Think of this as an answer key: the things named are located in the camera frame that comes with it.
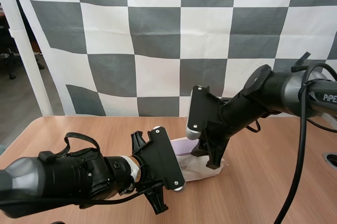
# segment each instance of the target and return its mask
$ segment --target checkerboard backdrop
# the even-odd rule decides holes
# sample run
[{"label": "checkerboard backdrop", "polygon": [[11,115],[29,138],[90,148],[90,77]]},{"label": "checkerboard backdrop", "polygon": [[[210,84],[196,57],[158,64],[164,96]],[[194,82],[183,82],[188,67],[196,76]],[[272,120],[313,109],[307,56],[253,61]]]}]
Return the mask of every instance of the checkerboard backdrop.
[{"label": "checkerboard backdrop", "polygon": [[337,0],[20,0],[66,114],[186,116],[259,66],[337,68]]}]

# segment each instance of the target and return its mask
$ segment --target wooden table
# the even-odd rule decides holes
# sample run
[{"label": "wooden table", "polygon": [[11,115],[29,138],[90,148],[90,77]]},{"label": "wooden table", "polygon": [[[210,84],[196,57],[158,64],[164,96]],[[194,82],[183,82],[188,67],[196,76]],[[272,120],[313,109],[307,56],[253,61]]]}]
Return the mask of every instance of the wooden table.
[{"label": "wooden table", "polygon": [[[299,119],[261,119],[261,132],[243,130],[226,149],[227,165],[213,178],[188,182],[181,192],[164,191],[169,210],[156,216],[144,196],[114,206],[79,210],[66,206],[0,223],[272,223],[288,194],[298,149]],[[60,151],[69,131],[96,139],[104,155],[131,154],[130,134],[164,126],[171,139],[183,137],[185,118],[43,117],[32,122],[0,156],[0,169],[22,156]],[[72,150],[89,146],[72,140]],[[337,152],[333,133],[308,124],[304,169],[284,223],[336,223],[337,171],[322,158]]]}]

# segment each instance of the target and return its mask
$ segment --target black cable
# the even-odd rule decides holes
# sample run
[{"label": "black cable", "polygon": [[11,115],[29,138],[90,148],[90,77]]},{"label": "black cable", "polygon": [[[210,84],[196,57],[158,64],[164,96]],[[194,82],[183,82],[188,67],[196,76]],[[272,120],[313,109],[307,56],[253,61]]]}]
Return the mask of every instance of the black cable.
[{"label": "black cable", "polygon": [[255,122],[256,122],[257,129],[252,128],[251,126],[247,126],[246,129],[248,129],[248,130],[250,130],[251,132],[254,132],[254,133],[260,132],[260,130],[261,130],[260,123],[257,120]]},{"label": "black cable", "polygon": [[337,133],[337,130],[336,129],[332,129],[332,128],[327,128],[327,127],[324,127],[316,122],[314,122],[313,120],[311,119],[307,119],[308,122],[310,122],[311,124],[315,125],[317,128],[320,128],[320,129],[323,129],[323,130],[326,130],[326,131],[329,131],[329,132],[332,132],[332,133]]},{"label": "black cable", "polygon": [[290,208],[290,205],[295,197],[297,188],[299,186],[299,182],[301,179],[301,173],[303,168],[303,162],[304,162],[304,152],[305,152],[305,139],[306,139],[306,102],[308,100],[308,93],[307,93],[307,82],[309,80],[310,73],[313,71],[313,69],[317,67],[323,67],[325,68],[335,80],[337,80],[337,73],[332,69],[331,66],[325,64],[325,63],[317,63],[314,64],[306,69],[304,72],[303,78],[302,78],[302,85],[301,85],[301,128],[300,128],[300,142],[299,142],[299,150],[298,150],[298,156],[296,161],[296,168],[295,168],[295,174],[293,177],[293,181],[291,183],[291,187],[288,193],[288,196],[283,204],[283,207],[277,216],[275,220],[275,224],[279,224],[282,222],[283,218],[285,217],[287,211]]},{"label": "black cable", "polygon": [[30,205],[30,204],[48,204],[57,203],[64,205],[115,205],[127,202],[134,199],[144,193],[151,191],[154,187],[163,186],[162,183],[157,183],[151,188],[137,192],[124,199],[116,200],[97,200],[97,199],[71,199],[71,198],[30,198],[30,199],[13,199],[13,200],[1,200],[0,207],[14,206],[14,205]]}]

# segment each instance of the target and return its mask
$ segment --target black strap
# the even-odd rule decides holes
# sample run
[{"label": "black strap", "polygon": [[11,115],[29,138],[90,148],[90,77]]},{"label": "black strap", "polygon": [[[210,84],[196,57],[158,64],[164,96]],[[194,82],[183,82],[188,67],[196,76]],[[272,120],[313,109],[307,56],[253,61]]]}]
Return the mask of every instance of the black strap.
[{"label": "black strap", "polygon": [[261,126],[257,120],[255,122],[256,122],[257,129],[252,128],[251,126],[247,126],[246,128],[249,129],[251,132],[258,133],[261,130]]},{"label": "black strap", "polygon": [[93,145],[95,145],[95,147],[97,149],[97,152],[92,156],[86,157],[85,161],[96,159],[101,154],[100,146],[98,145],[98,143],[93,138],[91,138],[89,136],[86,136],[86,135],[82,135],[80,133],[69,132],[64,137],[64,141],[67,144],[67,146],[62,151],[55,154],[57,157],[63,157],[65,155],[67,155],[68,152],[70,151],[70,143],[69,143],[69,139],[68,139],[70,137],[78,138],[78,139],[81,139],[81,140],[84,140],[84,141],[88,141],[88,142],[92,143]]}]

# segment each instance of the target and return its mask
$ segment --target black plastic mount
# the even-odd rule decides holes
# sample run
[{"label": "black plastic mount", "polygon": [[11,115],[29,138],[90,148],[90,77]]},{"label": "black plastic mount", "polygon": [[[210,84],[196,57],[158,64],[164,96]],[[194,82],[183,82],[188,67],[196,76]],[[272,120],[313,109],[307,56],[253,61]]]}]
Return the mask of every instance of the black plastic mount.
[{"label": "black plastic mount", "polygon": [[141,166],[141,179],[135,187],[137,191],[152,189],[145,196],[157,215],[168,210],[164,203],[163,186],[174,190],[182,187],[185,180],[165,128],[148,131],[148,142],[142,134],[141,131],[131,134],[132,156]]}]

